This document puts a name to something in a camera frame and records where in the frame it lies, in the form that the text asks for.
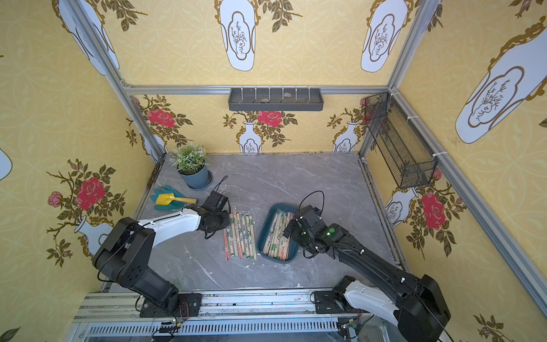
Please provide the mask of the teal plastic storage box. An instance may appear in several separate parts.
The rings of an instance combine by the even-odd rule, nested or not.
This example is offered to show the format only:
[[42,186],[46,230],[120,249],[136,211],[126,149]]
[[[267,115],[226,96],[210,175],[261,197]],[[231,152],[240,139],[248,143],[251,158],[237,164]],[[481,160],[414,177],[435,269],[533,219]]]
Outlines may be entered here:
[[296,214],[296,206],[283,203],[275,204],[269,209],[256,239],[260,255],[280,264],[288,264],[296,258],[299,245],[283,235],[289,221],[295,218]]

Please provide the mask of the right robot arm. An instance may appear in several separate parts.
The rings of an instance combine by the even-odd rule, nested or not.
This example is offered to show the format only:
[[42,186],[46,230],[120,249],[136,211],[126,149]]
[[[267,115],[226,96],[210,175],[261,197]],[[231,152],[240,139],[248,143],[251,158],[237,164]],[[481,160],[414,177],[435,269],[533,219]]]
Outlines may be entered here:
[[451,318],[440,285],[428,275],[417,277],[385,261],[347,229],[303,218],[291,219],[283,235],[303,251],[327,254],[371,281],[370,289],[350,277],[340,281],[342,297],[354,309],[370,312],[397,327],[406,341],[439,341]]

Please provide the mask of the green label chopsticks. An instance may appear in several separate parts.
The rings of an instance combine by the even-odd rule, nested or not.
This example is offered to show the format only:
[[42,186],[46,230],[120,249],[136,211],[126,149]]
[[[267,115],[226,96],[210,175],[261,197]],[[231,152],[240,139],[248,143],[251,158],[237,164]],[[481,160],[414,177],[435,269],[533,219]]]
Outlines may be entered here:
[[239,235],[242,243],[242,254],[244,255],[245,259],[249,259],[250,257],[250,251],[247,241],[247,228],[245,223],[245,214],[240,212],[238,214],[238,220],[239,220]]

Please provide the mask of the green tip chopsticks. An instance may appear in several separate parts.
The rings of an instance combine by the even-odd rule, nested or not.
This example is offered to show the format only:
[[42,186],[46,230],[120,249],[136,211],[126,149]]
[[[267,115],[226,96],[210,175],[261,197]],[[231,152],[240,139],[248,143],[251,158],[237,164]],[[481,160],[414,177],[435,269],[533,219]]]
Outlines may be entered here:
[[248,219],[249,219],[250,247],[252,249],[252,259],[257,260],[256,239],[254,234],[254,219],[252,215],[248,215]]

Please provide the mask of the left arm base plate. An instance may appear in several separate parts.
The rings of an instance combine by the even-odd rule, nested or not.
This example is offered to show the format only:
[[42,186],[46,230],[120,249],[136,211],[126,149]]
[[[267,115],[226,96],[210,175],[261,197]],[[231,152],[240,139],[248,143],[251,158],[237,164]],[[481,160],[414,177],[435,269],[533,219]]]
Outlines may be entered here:
[[175,303],[169,309],[155,305],[149,299],[145,299],[140,309],[140,318],[160,318],[168,317],[183,318],[197,317],[202,305],[202,295],[200,293],[179,293]]

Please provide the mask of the red striped chopsticks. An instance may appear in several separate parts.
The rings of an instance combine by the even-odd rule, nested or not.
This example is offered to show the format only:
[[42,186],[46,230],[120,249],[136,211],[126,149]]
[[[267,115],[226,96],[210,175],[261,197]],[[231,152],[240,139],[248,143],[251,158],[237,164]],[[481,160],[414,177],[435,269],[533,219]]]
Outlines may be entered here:
[[227,236],[226,229],[223,230],[223,237],[224,237],[225,257],[226,257],[226,260],[229,261],[231,252],[230,252],[229,238]]

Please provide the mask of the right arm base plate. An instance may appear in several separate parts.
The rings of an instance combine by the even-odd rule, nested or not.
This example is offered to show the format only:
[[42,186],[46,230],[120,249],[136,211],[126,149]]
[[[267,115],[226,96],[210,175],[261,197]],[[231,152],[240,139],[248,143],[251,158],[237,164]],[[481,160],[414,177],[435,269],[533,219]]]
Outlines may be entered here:
[[314,291],[310,294],[309,299],[317,314],[368,314],[363,309],[353,308],[342,294],[333,289]]

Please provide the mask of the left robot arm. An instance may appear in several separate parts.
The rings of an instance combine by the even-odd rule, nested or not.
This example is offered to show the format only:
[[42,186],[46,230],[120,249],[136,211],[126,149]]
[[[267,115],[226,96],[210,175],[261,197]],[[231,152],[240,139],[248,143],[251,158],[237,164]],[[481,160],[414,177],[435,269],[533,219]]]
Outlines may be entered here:
[[120,219],[93,257],[92,264],[108,280],[144,296],[167,314],[179,309],[179,289],[153,271],[152,249],[169,239],[202,231],[208,239],[227,228],[226,210],[190,206],[154,219]]

